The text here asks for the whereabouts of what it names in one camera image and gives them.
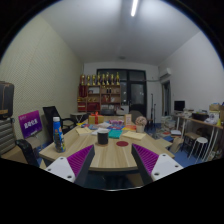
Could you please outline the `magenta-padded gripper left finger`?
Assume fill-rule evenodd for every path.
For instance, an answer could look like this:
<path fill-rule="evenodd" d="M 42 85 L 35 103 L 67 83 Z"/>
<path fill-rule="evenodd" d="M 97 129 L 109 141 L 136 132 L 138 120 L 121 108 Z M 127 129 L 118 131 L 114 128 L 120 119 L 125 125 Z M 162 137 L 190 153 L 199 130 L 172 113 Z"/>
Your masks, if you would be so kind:
<path fill-rule="evenodd" d="M 69 157 L 59 157 L 46 168 L 46 171 L 83 186 L 94 155 L 94 146 L 90 145 Z"/>

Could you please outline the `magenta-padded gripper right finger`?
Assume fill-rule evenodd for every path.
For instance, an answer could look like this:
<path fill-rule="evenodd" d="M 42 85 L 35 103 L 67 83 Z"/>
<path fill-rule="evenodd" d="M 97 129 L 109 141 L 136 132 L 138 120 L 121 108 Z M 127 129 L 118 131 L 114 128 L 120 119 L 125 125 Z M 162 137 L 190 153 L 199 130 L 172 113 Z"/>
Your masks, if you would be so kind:
<path fill-rule="evenodd" d="M 145 185 L 182 169 L 182 166 L 166 153 L 158 155 L 137 144 L 132 144 L 131 153 Z"/>

